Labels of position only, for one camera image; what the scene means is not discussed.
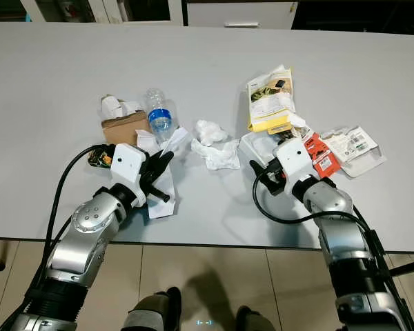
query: red package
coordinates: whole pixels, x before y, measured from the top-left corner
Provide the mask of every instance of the red package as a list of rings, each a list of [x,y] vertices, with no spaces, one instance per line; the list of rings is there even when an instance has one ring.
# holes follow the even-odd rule
[[[336,157],[328,146],[320,140],[317,133],[313,133],[304,145],[311,157],[311,161],[313,161],[313,167],[321,178],[329,177],[340,169],[340,164]]]

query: table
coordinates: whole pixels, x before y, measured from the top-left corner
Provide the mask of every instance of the table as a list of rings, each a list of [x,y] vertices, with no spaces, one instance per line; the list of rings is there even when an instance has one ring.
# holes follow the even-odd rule
[[[293,69],[298,114],[315,130],[357,124],[388,161],[356,178],[333,176],[390,252],[414,252],[414,37],[351,32],[229,30],[73,23],[0,23],[0,238],[42,239],[66,164],[104,141],[100,98],[138,100],[159,87],[179,122],[246,133],[245,83]],[[312,221],[280,225],[251,198],[254,174],[208,171],[188,148],[173,160],[176,215],[130,217],[114,242],[319,248]],[[55,232],[101,186],[107,170],[81,160],[63,189]],[[285,197],[280,217],[307,214]]]

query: blue bottle label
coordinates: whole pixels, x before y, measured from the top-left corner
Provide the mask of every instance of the blue bottle label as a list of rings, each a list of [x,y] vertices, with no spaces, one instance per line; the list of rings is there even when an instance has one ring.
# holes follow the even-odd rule
[[[149,112],[149,115],[148,115],[149,123],[152,123],[155,119],[159,119],[161,117],[172,119],[170,112],[167,109],[157,108]]]

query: tile floor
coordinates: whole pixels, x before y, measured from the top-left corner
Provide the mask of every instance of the tile floor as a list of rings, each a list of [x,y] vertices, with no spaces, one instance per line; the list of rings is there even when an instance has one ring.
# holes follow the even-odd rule
[[[41,243],[0,241],[0,259],[6,260],[0,272],[0,324],[21,301],[41,250]],[[410,261],[414,255],[388,257],[394,266]],[[414,273],[398,277],[396,284],[414,316]],[[340,327],[321,252],[110,245],[78,330],[120,330],[126,312],[140,298],[171,285],[184,298],[182,331],[233,330],[242,304],[260,311],[276,330]],[[109,297],[117,298],[116,304]],[[214,324],[196,325],[208,320]]]

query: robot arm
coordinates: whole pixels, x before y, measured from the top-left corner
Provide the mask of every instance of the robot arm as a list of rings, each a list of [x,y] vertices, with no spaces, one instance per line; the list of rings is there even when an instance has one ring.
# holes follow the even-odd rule
[[[26,293],[30,304],[12,330],[75,330],[88,288],[119,224],[132,208],[145,204],[147,195],[164,201],[170,198],[153,187],[173,157],[172,152],[160,154],[149,157],[139,148],[117,145],[110,168],[113,187],[99,189],[73,212],[66,235],[48,259],[40,286]]]
[[[265,170],[254,162],[251,165],[258,178],[265,176],[261,182],[268,184],[273,195],[285,186],[285,193],[296,197],[313,214],[343,330],[414,330],[408,308],[389,276],[377,235],[359,226],[363,219],[355,221],[356,209],[349,195],[329,179],[316,179],[301,139],[283,142],[274,156]]]

